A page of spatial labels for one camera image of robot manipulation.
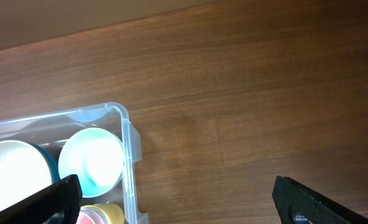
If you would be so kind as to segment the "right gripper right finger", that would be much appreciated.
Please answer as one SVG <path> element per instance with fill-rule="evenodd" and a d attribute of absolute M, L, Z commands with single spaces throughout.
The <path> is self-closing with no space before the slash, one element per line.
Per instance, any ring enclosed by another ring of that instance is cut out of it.
<path fill-rule="evenodd" d="M 368 224 L 368 218 L 289 177 L 276 177 L 272 198 L 284 224 Z"/>

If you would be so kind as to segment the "yellow plastic cup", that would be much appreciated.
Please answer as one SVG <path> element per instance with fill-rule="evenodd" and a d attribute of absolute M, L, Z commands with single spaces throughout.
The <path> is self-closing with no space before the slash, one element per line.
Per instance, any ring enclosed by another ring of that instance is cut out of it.
<path fill-rule="evenodd" d="M 122 208 L 113 203 L 82 206 L 82 210 L 91 210 L 107 224 L 124 224 L 125 216 Z"/>

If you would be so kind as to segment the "light blue small bowl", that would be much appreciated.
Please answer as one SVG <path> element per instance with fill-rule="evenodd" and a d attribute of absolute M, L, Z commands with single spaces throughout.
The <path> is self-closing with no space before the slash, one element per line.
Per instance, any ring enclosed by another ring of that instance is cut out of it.
<path fill-rule="evenodd" d="M 121 140 L 101 128 L 86 128 L 75 133 L 62 147 L 58 158 L 60 177 L 77 175 L 84 198 L 109 192 L 121 180 L 123 169 Z"/>

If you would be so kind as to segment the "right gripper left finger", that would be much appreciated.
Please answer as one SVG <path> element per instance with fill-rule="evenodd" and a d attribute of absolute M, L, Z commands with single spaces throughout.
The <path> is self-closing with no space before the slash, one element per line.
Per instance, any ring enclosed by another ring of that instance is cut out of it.
<path fill-rule="evenodd" d="M 75 224 L 81 199 L 78 176 L 72 174 L 0 211 L 0 224 Z"/>

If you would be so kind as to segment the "pink plastic cup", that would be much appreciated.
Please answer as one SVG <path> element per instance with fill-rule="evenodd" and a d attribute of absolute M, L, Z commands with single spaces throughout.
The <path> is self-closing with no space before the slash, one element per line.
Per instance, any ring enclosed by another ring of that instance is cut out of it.
<path fill-rule="evenodd" d="M 93 210 L 82 209 L 79 212 L 76 224 L 104 224 L 104 220 Z"/>

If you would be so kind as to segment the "cream plastic bowl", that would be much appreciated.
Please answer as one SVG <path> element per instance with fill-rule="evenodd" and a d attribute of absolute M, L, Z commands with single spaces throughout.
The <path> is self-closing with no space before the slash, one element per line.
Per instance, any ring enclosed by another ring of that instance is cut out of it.
<path fill-rule="evenodd" d="M 52 185 L 48 164 L 28 142 L 0 141 L 0 211 Z"/>

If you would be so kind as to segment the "dark blue bowl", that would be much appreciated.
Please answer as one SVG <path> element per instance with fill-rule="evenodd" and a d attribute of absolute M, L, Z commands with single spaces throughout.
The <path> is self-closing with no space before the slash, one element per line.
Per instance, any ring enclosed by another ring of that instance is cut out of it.
<path fill-rule="evenodd" d="M 31 142 L 29 144 L 33 146 L 34 148 L 36 148 L 41 153 L 41 155 L 44 157 L 45 161 L 47 162 L 52 183 L 58 182 L 60 180 L 60 175 L 58 173 L 57 163 L 55 162 L 53 157 L 39 145 L 31 143 Z"/>

